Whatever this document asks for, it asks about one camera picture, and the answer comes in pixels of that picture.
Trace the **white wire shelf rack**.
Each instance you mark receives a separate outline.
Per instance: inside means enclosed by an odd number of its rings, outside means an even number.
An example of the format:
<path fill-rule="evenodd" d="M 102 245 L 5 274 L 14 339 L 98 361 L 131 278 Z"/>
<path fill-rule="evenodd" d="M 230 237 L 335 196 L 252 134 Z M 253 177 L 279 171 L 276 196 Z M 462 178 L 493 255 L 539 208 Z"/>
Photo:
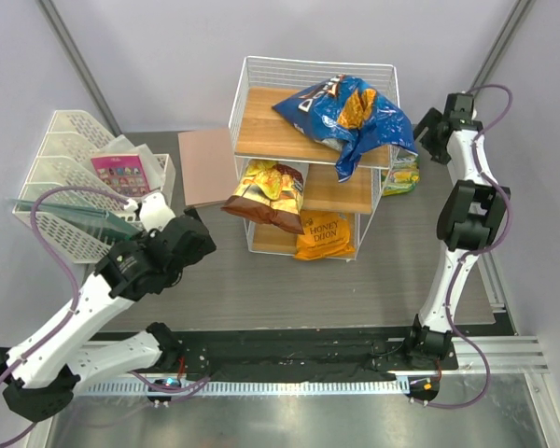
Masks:
<path fill-rule="evenodd" d="M 398 155 L 383 146 L 363 155 L 352 178 L 337 179 L 336 150 L 305 137 L 275 111 L 288 96 L 335 75 L 361 77 L 398 105 L 398 72 L 392 64 L 334 63 L 247 56 L 234 96 L 229 128 L 237 174 L 252 159 L 302 162 L 309 166 L 305 209 L 339 212 L 349 219 L 351 244 L 360 248 L 367 235 Z"/>

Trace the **green yellow snack bag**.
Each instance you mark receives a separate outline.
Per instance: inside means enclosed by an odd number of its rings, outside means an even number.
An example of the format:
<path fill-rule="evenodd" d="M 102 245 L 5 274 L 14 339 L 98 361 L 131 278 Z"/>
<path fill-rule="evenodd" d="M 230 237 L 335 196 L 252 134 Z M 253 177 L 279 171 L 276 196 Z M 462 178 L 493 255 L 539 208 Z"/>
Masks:
<path fill-rule="evenodd" d="M 414 154 L 398 155 L 391 170 L 381 172 L 383 195 L 411 192 L 420 180 L 419 158 Z"/>

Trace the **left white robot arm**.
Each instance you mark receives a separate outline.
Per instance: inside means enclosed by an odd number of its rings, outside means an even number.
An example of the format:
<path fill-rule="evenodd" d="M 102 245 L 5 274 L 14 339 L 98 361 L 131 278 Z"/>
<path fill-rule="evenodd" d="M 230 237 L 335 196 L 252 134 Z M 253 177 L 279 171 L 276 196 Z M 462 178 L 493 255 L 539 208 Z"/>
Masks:
<path fill-rule="evenodd" d="M 34 423 L 63 410 L 75 394 L 111 376 L 143 369 L 172 371 L 183 348 L 161 322 L 91 355 L 83 345 L 106 323 L 146 295 L 174 286 L 183 270 L 216 245 L 196 209 L 162 229 L 113 245 L 95 265 L 77 298 L 25 342 L 0 347 L 0 380 L 7 407 Z"/>

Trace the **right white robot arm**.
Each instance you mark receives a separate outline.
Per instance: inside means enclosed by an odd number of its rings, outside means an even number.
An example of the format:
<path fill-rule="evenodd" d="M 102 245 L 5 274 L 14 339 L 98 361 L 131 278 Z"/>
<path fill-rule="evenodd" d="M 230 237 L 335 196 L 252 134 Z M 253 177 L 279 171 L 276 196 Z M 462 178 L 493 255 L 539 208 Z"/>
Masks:
<path fill-rule="evenodd" d="M 426 302 L 402 346 L 408 365 L 430 369 L 448 358 L 455 311 L 472 267 L 494 247 L 509 215 L 510 189 L 493 177 L 484 152 L 484 126 L 475 118 L 474 97 L 456 92 L 444 109 L 429 109 L 414 136 L 431 159 L 457 175 L 438 218 L 441 256 Z"/>

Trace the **orange honey dijon chips bag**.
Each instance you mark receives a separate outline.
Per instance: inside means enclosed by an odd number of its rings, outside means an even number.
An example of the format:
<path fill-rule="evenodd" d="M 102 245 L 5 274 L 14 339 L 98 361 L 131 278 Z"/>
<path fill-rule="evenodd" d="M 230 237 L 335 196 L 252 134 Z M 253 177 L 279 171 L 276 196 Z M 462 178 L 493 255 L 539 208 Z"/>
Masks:
<path fill-rule="evenodd" d="M 317 260 L 351 256 L 351 226 L 347 215 L 339 212 L 304 210 L 301 212 L 303 234 L 297 236 L 297 260 Z"/>

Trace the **brown Chuba cassava chips bag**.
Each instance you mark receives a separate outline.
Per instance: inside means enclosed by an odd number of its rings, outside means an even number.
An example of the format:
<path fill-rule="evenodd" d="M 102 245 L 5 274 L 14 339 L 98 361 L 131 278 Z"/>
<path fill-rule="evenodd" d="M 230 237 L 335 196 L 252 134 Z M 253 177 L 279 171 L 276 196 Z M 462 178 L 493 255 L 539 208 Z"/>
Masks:
<path fill-rule="evenodd" d="M 306 162 L 251 159 L 221 209 L 258 224 L 303 234 L 301 209 L 308 173 Z"/>

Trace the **blue Doritos chips bag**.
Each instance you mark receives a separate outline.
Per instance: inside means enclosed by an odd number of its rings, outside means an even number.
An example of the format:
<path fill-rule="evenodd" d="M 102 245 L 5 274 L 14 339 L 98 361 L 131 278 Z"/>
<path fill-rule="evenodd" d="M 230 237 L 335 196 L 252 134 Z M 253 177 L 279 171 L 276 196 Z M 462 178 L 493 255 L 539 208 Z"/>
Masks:
<path fill-rule="evenodd" d="M 336 75 L 273 110 L 309 139 L 339 152 L 335 171 L 340 182 L 349 180 L 362 156 L 378 147 L 417 153 L 409 118 L 360 77 Z"/>

